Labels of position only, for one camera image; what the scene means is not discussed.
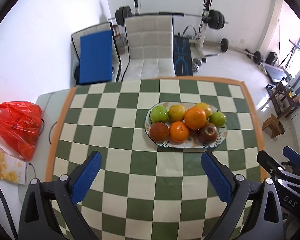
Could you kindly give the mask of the barbell with black plates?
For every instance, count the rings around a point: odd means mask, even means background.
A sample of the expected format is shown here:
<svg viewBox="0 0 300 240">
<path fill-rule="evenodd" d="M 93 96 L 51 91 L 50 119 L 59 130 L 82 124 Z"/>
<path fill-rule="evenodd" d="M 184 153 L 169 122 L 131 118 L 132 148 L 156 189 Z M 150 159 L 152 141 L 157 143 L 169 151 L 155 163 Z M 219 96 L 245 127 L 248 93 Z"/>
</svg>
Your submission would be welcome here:
<svg viewBox="0 0 300 240">
<path fill-rule="evenodd" d="M 130 6 L 119 7 L 115 11 L 115 17 L 109 18 L 108 20 L 115 20 L 116 23 L 122 27 L 125 26 L 125 19 L 133 16 L 150 16 L 150 15 L 168 15 L 168 16 L 177 16 L 177 17 L 196 17 L 203 19 L 203 22 L 206 23 L 211 29 L 222 29 L 226 24 L 229 24 L 225 20 L 224 15 L 216 10 L 209 10 L 208 15 L 194 15 L 194 14 L 185 14 L 183 12 L 148 12 L 141 14 L 132 14 Z"/>
</svg>

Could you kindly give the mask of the white squat rack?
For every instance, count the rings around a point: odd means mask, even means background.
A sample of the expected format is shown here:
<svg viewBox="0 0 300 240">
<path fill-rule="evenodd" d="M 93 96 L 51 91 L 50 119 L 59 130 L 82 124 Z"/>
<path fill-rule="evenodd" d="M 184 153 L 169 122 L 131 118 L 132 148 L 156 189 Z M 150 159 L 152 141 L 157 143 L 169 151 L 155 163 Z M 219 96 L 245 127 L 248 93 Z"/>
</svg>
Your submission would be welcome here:
<svg viewBox="0 0 300 240">
<path fill-rule="evenodd" d="M 201 15 L 201 21 L 197 31 L 197 37 L 193 39 L 188 39 L 189 47 L 194 47 L 196 49 L 198 57 L 203 63 L 206 63 L 207 56 L 203 52 L 203 44 L 206 36 L 206 30 L 208 28 L 209 19 L 209 9 L 211 7 L 212 0 L 204 0 L 203 12 Z"/>
</svg>

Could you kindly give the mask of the black speaker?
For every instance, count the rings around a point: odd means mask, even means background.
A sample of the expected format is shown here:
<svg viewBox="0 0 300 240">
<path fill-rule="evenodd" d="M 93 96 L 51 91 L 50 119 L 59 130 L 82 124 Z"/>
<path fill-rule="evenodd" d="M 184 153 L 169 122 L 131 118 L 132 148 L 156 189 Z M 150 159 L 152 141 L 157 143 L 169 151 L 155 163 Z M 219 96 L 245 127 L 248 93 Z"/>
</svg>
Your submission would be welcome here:
<svg viewBox="0 0 300 240">
<path fill-rule="evenodd" d="M 266 58 L 266 64 L 274 66 L 278 58 L 278 54 L 274 51 L 271 51 Z"/>
</svg>

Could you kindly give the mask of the dark red round fruit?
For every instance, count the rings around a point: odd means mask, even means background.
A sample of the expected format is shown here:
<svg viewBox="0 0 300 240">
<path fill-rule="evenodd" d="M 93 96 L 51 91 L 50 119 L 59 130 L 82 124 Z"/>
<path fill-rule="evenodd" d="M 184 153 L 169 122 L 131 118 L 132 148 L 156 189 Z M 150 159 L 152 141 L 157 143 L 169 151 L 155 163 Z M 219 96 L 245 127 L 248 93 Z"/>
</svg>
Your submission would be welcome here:
<svg viewBox="0 0 300 240">
<path fill-rule="evenodd" d="M 165 123 L 156 122 L 151 126 L 149 134 L 152 140 L 161 142 L 167 139 L 169 128 Z"/>
</svg>

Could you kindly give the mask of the black blue exercise mat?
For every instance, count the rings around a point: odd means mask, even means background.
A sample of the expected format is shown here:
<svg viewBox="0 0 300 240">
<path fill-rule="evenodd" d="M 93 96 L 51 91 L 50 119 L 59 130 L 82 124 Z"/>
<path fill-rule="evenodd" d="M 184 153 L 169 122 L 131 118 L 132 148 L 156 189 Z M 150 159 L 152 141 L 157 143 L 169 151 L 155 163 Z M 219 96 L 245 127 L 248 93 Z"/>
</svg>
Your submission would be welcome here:
<svg viewBox="0 0 300 240">
<path fill-rule="evenodd" d="M 173 63 L 176 76 L 192 76 L 192 55 L 189 39 L 174 35 Z"/>
</svg>

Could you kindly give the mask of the large yellow orange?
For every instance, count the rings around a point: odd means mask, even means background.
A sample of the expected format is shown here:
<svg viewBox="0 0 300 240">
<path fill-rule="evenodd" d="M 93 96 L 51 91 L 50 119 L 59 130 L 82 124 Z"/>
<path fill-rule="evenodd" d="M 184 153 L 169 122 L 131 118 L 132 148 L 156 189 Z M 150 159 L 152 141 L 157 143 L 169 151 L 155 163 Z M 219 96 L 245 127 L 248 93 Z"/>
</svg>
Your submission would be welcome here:
<svg viewBox="0 0 300 240">
<path fill-rule="evenodd" d="M 183 105 L 172 105 L 168 110 L 168 120 L 170 123 L 183 121 L 185 113 Z"/>
</svg>

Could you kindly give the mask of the dark red apple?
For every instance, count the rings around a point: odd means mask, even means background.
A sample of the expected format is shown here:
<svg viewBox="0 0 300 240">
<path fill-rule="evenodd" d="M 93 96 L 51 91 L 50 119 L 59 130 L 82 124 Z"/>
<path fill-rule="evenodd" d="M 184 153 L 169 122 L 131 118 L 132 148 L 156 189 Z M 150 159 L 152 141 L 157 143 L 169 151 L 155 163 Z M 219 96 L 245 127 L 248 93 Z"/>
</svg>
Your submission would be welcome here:
<svg viewBox="0 0 300 240">
<path fill-rule="evenodd" d="M 218 129 L 213 123 L 207 122 L 198 129 L 197 137 L 201 143 L 214 142 L 218 137 Z"/>
</svg>

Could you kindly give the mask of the red plastic bag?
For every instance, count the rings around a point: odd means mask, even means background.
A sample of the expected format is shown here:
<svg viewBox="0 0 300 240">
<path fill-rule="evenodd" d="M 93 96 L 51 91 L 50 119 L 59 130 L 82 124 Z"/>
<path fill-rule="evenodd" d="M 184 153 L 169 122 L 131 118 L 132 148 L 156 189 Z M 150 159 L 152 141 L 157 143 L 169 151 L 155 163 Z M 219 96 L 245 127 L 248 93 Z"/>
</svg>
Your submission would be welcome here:
<svg viewBox="0 0 300 240">
<path fill-rule="evenodd" d="M 28 101 L 0 103 L 0 136 L 26 161 L 33 158 L 42 113 L 40 106 Z"/>
</svg>

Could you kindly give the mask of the yellow snack box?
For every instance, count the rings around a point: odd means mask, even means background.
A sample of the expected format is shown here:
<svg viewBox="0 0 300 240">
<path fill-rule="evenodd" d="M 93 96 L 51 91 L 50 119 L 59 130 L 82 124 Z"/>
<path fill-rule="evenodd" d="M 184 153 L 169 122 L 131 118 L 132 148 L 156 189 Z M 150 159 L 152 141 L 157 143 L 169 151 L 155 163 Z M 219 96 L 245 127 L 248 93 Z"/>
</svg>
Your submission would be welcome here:
<svg viewBox="0 0 300 240">
<path fill-rule="evenodd" d="M 0 148 L 0 180 L 25 185 L 26 163 Z"/>
</svg>

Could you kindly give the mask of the clear water jug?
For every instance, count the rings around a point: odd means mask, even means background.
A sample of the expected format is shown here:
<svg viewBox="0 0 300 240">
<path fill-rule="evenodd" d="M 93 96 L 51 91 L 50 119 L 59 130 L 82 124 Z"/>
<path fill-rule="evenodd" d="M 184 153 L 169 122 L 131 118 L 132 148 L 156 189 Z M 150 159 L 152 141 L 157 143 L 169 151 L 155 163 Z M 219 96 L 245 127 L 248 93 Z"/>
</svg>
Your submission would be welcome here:
<svg viewBox="0 0 300 240">
<path fill-rule="evenodd" d="M 113 31 L 114 31 L 115 42 L 117 45 L 118 52 L 120 55 L 122 55 L 126 52 L 126 36 L 124 33 L 120 31 L 118 25 L 114 25 Z"/>
</svg>

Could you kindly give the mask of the white padded chair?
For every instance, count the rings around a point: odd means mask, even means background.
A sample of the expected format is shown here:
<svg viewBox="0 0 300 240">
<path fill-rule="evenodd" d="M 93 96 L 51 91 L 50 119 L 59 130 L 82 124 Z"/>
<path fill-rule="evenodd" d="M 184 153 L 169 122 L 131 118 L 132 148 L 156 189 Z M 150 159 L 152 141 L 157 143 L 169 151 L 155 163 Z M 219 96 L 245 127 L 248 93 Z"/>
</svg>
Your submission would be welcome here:
<svg viewBox="0 0 300 240">
<path fill-rule="evenodd" d="M 125 19 L 129 62 L 123 81 L 175 77 L 173 18 L 141 15 Z"/>
</svg>

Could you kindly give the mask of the green apple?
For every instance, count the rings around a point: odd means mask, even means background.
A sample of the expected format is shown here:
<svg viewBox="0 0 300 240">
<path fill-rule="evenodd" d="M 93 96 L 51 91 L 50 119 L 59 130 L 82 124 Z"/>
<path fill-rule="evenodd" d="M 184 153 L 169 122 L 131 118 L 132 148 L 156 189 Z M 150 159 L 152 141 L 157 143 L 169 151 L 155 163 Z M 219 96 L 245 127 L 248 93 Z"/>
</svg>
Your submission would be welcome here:
<svg viewBox="0 0 300 240">
<path fill-rule="evenodd" d="M 209 122 L 220 128 L 226 123 L 226 116 L 222 112 L 212 113 Z"/>
<path fill-rule="evenodd" d="M 162 105 L 157 105 L 151 110 L 151 121 L 153 123 L 162 122 L 166 123 L 168 121 L 168 111 Z"/>
</svg>

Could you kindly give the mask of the yellow pear-shaped citrus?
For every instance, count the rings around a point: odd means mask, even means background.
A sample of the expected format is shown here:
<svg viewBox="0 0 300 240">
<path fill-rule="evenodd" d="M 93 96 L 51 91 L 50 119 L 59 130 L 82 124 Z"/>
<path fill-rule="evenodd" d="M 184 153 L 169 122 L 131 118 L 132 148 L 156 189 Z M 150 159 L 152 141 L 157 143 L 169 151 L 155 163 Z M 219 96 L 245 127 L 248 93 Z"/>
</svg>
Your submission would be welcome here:
<svg viewBox="0 0 300 240">
<path fill-rule="evenodd" d="M 207 103 L 204 103 L 204 102 L 200 102 L 200 103 L 195 104 L 195 107 L 199 107 L 205 112 L 206 119 L 210 118 L 210 116 L 212 114 L 212 110 L 211 110 L 210 105 L 208 105 Z"/>
</svg>

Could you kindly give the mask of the small wooden stool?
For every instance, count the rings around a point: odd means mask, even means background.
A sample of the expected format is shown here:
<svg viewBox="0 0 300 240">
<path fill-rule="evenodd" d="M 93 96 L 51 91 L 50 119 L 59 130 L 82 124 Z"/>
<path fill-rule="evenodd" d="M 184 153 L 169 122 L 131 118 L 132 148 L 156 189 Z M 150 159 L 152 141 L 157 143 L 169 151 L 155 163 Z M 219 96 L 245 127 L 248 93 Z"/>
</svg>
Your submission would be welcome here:
<svg viewBox="0 0 300 240">
<path fill-rule="evenodd" d="M 283 124 L 273 114 L 271 114 L 270 117 L 263 122 L 262 130 L 264 131 L 265 129 L 269 129 L 271 131 L 271 139 L 285 133 Z"/>
</svg>

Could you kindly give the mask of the bright orange fruit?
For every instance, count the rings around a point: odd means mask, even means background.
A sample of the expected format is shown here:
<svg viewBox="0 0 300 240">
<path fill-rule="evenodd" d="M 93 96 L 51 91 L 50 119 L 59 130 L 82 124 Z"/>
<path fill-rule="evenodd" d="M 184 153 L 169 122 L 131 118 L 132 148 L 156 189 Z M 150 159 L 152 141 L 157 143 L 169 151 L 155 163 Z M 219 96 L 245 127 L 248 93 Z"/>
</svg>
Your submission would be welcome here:
<svg viewBox="0 0 300 240">
<path fill-rule="evenodd" d="M 169 127 L 169 136 L 172 141 L 182 143 L 189 138 L 190 132 L 182 121 L 176 121 Z"/>
</svg>

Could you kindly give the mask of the small dumbbell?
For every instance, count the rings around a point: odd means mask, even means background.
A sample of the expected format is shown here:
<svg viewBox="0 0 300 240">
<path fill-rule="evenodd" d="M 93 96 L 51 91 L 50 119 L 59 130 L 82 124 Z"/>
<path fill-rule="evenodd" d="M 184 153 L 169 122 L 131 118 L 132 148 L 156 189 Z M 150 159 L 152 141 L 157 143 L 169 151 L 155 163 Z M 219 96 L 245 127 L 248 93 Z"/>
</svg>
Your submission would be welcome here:
<svg viewBox="0 0 300 240">
<path fill-rule="evenodd" d="M 196 73 L 199 71 L 200 67 L 202 66 L 203 62 L 199 58 L 194 58 L 192 60 L 192 72 Z"/>
</svg>

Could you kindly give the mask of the black tripod stand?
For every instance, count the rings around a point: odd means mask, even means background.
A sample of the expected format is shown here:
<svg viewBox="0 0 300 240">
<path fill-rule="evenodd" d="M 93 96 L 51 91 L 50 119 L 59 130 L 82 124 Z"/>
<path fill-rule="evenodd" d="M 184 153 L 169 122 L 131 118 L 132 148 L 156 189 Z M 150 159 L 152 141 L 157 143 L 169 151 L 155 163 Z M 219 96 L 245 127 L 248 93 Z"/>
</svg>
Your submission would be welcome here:
<svg viewBox="0 0 300 240">
<path fill-rule="evenodd" d="M 289 43 L 292 44 L 292 48 L 289 51 L 289 53 L 287 54 L 287 56 L 278 65 L 278 68 L 281 68 L 283 70 L 287 70 L 289 68 L 290 64 L 292 63 L 292 59 L 293 59 L 294 55 L 297 52 L 300 52 L 300 44 L 299 43 L 294 43 L 290 39 L 288 41 L 289 41 Z"/>
</svg>

